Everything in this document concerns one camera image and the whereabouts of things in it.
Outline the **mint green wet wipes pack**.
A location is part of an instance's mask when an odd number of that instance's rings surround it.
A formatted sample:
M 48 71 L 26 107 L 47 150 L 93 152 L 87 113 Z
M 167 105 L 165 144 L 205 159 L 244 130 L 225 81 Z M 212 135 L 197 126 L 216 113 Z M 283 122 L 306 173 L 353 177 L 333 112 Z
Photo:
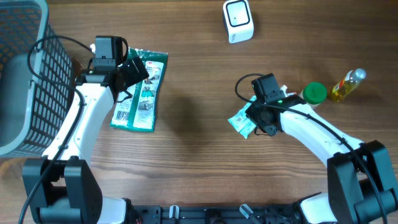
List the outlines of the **mint green wet wipes pack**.
M 228 122 L 245 139 L 254 131 L 256 125 L 246 116 L 246 110 L 251 103 L 246 103 Z

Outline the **green 3M gloves package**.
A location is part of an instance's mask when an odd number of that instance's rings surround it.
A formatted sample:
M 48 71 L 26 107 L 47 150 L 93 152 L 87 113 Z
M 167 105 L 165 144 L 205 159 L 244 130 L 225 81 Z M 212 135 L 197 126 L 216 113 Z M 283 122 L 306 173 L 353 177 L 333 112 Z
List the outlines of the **green 3M gloves package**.
M 143 49 L 129 49 L 129 58 L 140 57 L 149 77 L 130 86 L 118 96 L 111 128 L 135 132 L 153 132 L 158 91 L 164 79 L 168 54 Z

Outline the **green lid jar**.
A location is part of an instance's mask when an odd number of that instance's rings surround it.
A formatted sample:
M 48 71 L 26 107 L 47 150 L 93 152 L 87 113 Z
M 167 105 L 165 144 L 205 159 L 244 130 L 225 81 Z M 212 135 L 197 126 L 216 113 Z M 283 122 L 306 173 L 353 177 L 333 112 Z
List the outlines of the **green lid jar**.
M 308 105 L 316 108 L 319 104 L 323 103 L 327 98 L 326 87 L 319 82 L 311 82 L 299 93 Z

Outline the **yellow oil bottle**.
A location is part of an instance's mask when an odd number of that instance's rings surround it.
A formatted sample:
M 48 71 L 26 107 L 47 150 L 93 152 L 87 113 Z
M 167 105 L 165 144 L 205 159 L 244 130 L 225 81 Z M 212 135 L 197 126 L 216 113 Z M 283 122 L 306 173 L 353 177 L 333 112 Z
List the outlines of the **yellow oil bottle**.
M 334 102 L 342 101 L 366 78 L 366 71 L 362 68 L 349 71 L 329 92 L 328 98 Z

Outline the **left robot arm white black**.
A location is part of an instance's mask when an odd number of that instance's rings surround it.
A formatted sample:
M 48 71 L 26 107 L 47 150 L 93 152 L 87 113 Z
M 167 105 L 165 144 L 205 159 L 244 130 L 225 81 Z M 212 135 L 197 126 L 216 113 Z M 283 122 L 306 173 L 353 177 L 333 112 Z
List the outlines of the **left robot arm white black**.
M 139 214 L 126 198 L 104 196 L 90 160 L 101 125 L 118 95 L 149 74 L 138 56 L 83 70 L 62 127 L 40 159 L 28 159 L 22 177 L 36 223 L 135 223 Z

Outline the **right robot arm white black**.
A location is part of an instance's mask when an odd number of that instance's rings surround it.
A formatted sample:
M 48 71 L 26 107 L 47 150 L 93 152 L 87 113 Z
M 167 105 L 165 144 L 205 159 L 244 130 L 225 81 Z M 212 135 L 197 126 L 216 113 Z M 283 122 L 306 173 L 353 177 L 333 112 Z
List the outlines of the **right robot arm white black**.
M 271 104 L 250 102 L 248 117 L 270 135 L 299 140 L 327 168 L 328 192 L 301 203 L 310 223 L 369 223 L 397 211 L 397 179 L 387 148 L 353 138 L 297 95 Z

